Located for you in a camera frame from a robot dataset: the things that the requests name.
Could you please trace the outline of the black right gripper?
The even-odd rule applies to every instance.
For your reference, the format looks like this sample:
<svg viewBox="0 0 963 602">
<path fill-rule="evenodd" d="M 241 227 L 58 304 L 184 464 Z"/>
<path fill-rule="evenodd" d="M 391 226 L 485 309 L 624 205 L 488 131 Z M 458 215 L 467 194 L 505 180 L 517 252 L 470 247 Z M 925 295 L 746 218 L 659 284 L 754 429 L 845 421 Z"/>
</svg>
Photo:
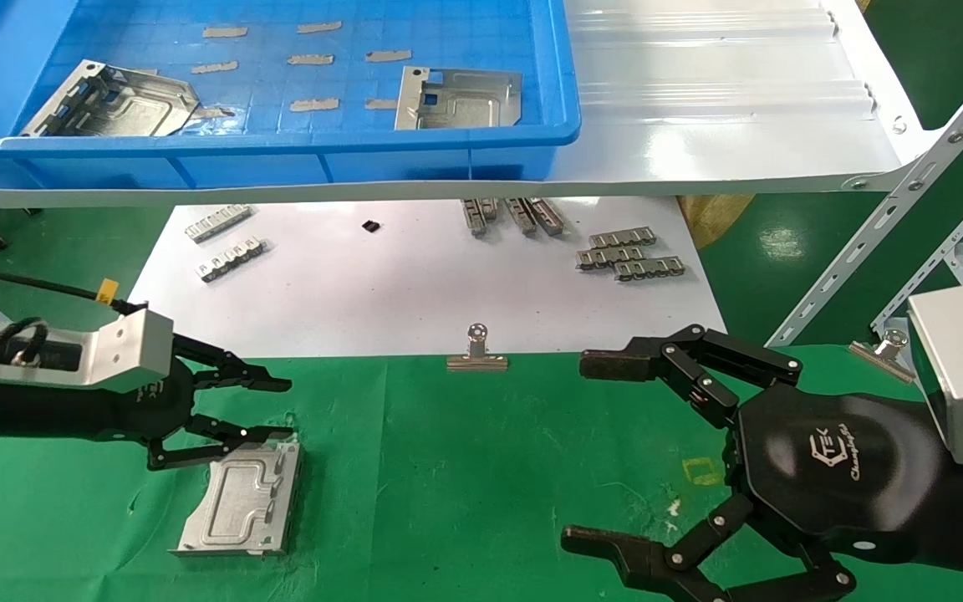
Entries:
<svg viewBox="0 0 963 602">
<path fill-rule="evenodd" d="M 798 360 L 699 324 L 632 338 L 619 350 L 582 351 L 578 372 L 665 382 L 715 428 L 735 425 L 739 400 L 712 372 L 772 386 L 737 414 L 736 483 L 746 496 L 730 496 L 676 544 L 564 527 L 566 552 L 610 561 L 626 588 L 672 601 L 840 601 L 857 580 L 829 552 L 913 563 L 940 541 L 930 518 L 952 462 L 924 403 L 799 391 Z M 805 571 L 730 589 L 711 582 L 701 564 L 747 523 L 779 551 L 797 548 Z"/>
</svg>

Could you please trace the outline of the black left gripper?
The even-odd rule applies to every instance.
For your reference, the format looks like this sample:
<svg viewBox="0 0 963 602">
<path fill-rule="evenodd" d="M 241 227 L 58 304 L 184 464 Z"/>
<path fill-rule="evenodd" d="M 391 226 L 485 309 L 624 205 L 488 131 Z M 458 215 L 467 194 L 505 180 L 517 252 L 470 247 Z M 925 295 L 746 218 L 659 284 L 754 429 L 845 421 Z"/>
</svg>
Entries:
<svg viewBox="0 0 963 602">
<path fill-rule="evenodd" d="M 69 390 L 64 393 L 64 435 L 81 441 L 131 441 L 145 443 L 146 468 L 169 470 L 217 462 L 241 446 L 284 441 L 294 434 L 290 426 L 236 426 L 211 416 L 191 416 L 195 390 L 241 388 L 283 393 L 292 381 L 272 376 L 262 365 L 250 365 L 226 349 L 175 334 L 176 358 L 204 365 L 194 374 L 181 360 L 171 361 L 163 380 L 133 391 Z M 163 439 L 183 427 L 211 445 L 166 450 Z"/>
</svg>

